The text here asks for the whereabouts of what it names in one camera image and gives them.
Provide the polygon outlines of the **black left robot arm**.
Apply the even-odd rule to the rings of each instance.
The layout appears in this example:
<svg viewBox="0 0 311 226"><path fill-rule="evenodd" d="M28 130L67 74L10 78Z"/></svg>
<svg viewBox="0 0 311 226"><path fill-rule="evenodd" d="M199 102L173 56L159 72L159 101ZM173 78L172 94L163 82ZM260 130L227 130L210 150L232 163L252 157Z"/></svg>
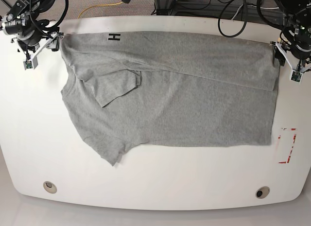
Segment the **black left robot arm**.
<svg viewBox="0 0 311 226"><path fill-rule="evenodd" d="M311 0L273 0L283 13L281 25L272 23L261 12L261 3L257 0L259 17L269 26L280 30L280 41L274 43L280 54L287 58L287 52L298 59L292 68L301 74L311 70Z"/></svg>

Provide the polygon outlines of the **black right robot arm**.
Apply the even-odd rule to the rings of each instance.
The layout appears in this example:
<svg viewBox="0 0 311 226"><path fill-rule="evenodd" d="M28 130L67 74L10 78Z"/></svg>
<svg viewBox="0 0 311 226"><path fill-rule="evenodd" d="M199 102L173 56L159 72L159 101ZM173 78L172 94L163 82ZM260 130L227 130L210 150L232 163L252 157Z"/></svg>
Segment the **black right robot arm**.
<svg viewBox="0 0 311 226"><path fill-rule="evenodd" d="M48 19L37 20L41 13L48 11L56 0L17 0L9 12L0 18L0 30L6 35L14 35L12 41L19 46L19 51L26 56L25 64L30 65L35 55L39 54L41 39L44 46L53 52L59 49L59 39L63 37L60 24L68 9L69 0L65 0L65 8L59 20L52 26Z"/></svg>

